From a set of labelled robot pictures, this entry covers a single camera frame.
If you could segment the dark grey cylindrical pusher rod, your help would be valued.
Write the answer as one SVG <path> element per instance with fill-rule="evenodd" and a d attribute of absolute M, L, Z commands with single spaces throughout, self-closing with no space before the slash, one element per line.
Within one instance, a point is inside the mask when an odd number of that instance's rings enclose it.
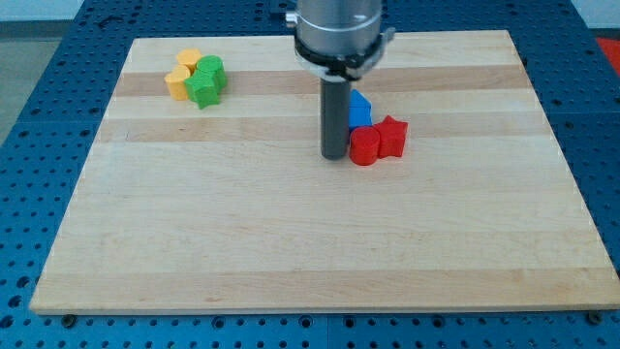
<path fill-rule="evenodd" d="M 321 80 L 321 152 L 325 159 L 346 155 L 349 141 L 351 85 L 347 81 Z"/>

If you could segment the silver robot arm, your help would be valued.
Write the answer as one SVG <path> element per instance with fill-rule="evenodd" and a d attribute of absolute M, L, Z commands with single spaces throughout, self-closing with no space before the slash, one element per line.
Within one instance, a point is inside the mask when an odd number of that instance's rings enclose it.
<path fill-rule="evenodd" d="M 348 151 L 352 83 L 382 59 L 395 29 L 382 28 L 380 0 L 297 0 L 286 13 L 299 64 L 320 79 L 321 154 Z"/>

